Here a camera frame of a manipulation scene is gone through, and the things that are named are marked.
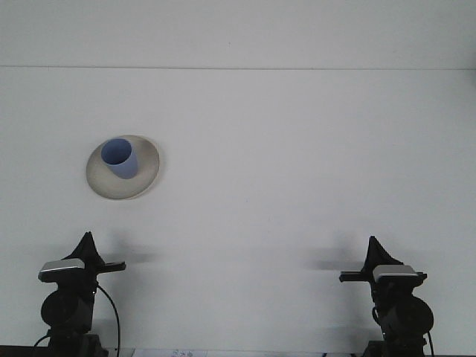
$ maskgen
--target cable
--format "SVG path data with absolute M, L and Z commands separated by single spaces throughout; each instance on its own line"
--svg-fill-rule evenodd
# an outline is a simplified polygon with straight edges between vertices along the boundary
M 380 326 L 379 316 L 377 315 L 377 308 L 375 306 L 372 308 L 372 317 L 373 317 L 373 320 L 377 323 L 377 325 Z
M 433 341 L 431 340 L 431 333 L 428 331 L 428 341 L 430 342 L 431 357 L 434 357 Z
M 111 303 L 112 305 L 112 308 L 114 309 L 114 313 L 116 315 L 116 321 L 118 323 L 118 348 L 117 348 L 117 353 L 116 353 L 116 357 L 119 357 L 119 352 L 120 352 L 120 323 L 119 323 L 119 314 L 118 314 L 118 310 L 116 309 L 116 305 L 114 304 L 114 301 L 112 301 L 111 297 L 109 296 L 109 294 L 106 292 L 106 290 L 104 290 L 102 288 L 101 285 L 97 284 L 97 288 L 103 292 L 103 294 L 108 298 L 109 302 Z
M 33 345 L 33 350 L 31 351 L 31 357 L 35 357 L 36 356 L 36 352 L 38 351 L 38 345 L 41 341 L 45 340 L 46 338 L 50 337 L 50 335 L 47 333 L 46 335 L 44 335 L 43 337 L 41 337 L 37 342 L 35 342 L 35 344 Z

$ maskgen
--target cup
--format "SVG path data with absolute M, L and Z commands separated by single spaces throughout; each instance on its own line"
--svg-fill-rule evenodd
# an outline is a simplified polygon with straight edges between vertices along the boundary
M 101 158 L 104 164 L 122 179 L 131 179 L 137 174 L 137 156 L 126 139 L 114 138 L 106 142 L 101 149 Z

